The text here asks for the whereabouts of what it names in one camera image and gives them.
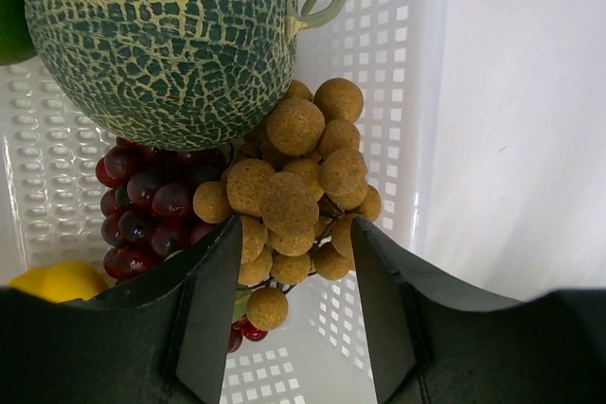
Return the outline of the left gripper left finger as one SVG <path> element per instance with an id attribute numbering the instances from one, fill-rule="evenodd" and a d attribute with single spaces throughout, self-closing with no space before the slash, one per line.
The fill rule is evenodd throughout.
<path id="1" fill-rule="evenodd" d="M 216 403 L 241 263 L 241 222 L 89 301 L 1 291 L 5 403 Z"/>

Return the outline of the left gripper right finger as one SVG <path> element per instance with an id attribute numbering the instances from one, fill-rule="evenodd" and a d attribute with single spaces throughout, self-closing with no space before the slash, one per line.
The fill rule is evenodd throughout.
<path id="1" fill-rule="evenodd" d="M 381 403 L 601 403 L 605 293 L 527 302 L 482 290 L 351 225 L 375 395 Z"/>

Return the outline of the brown longan bunch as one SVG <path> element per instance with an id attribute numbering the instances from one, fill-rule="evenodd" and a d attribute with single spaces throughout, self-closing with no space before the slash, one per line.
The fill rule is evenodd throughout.
<path id="1" fill-rule="evenodd" d="M 289 291 L 313 276 L 338 281 L 354 271 L 351 224 L 382 212 L 360 152 L 364 106 L 349 79 L 328 79 L 315 92 L 294 80 L 245 137 L 236 164 L 196 188 L 201 221 L 241 222 L 236 333 L 262 337 L 285 323 Z"/>

